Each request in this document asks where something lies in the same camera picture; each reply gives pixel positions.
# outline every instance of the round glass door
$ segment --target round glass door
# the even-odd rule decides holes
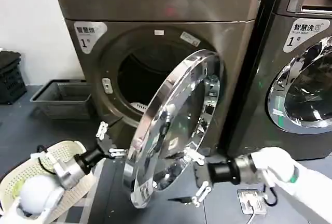
[[[283,130],[316,134],[332,130],[332,37],[292,59],[268,97],[269,114]]]
[[[135,207],[145,207],[153,192],[171,185],[191,162],[189,153],[199,148],[212,120],[222,69],[217,53],[200,50],[180,62],[157,90],[123,172]]]

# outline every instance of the sticker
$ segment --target sticker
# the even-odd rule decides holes
[[[154,192],[153,185],[157,187],[157,184],[154,183],[153,178],[150,178],[140,186],[135,185],[134,192],[130,195],[132,201],[136,202],[138,205],[147,203]]]
[[[164,30],[155,30],[155,36],[163,36]]]
[[[309,38],[326,30],[330,21],[326,19],[299,18],[294,21],[284,45],[284,52],[289,53]]]
[[[284,113],[277,109],[273,109],[272,114],[285,117]]]
[[[132,140],[133,144],[132,146],[136,149],[136,150],[140,150],[143,147],[143,138],[139,137],[136,139]]]
[[[178,137],[176,137],[176,138],[174,138],[170,141],[170,144],[168,146],[168,150],[175,149],[177,147],[177,144],[178,144]]]
[[[75,32],[83,53],[90,54],[93,46],[107,31],[103,22],[75,22]]]
[[[200,39],[195,38],[194,36],[190,35],[185,31],[182,32],[180,38],[195,47],[198,47],[198,45],[201,43]]]

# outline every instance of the power outlet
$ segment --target power outlet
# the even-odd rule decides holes
[[[263,200],[263,195],[264,193],[258,189],[239,189],[238,197],[242,212],[245,215],[252,215],[254,208],[256,215],[266,214],[266,204]]]

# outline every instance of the silver metal joint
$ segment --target silver metal joint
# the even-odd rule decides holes
[[[77,164],[74,158],[68,162],[58,160],[54,165],[54,172],[58,176],[61,186],[65,190],[70,190],[75,187],[79,181],[85,176],[84,171]]]
[[[191,198],[193,205],[195,205],[195,207],[199,207],[211,191],[212,187],[209,182],[204,181],[195,196]]]
[[[122,158],[127,155],[127,150],[125,149],[109,149],[110,156],[112,158]]]
[[[107,132],[108,124],[104,121],[100,122],[97,134],[95,135],[97,138],[99,138],[100,141],[102,141],[105,138],[105,134]]]
[[[186,147],[184,149],[184,159],[187,161],[194,160],[199,165],[205,164],[205,156],[199,154],[197,151],[190,149],[189,147]]]
[[[240,179],[242,183],[253,184],[259,182],[257,174],[253,171],[252,164],[248,156],[243,155],[235,158],[240,171]]]

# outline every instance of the floor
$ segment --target floor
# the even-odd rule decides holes
[[[30,87],[28,93],[14,105],[0,105],[0,177],[27,159],[39,144],[50,146],[65,139],[80,140],[86,147],[94,144],[98,119],[50,120],[29,102],[36,90]],[[301,163],[332,178],[332,157]],[[122,188],[122,170],[122,160],[105,160],[89,219],[83,223],[67,218],[61,223],[245,224],[250,216],[242,214],[237,190],[262,189],[262,185],[217,184],[200,208],[167,201],[173,197],[193,195],[197,190],[192,168],[188,168],[173,187],[157,194],[148,208],[138,210],[131,205]],[[266,215],[255,217],[253,223],[308,222],[280,195],[278,205],[268,208]]]

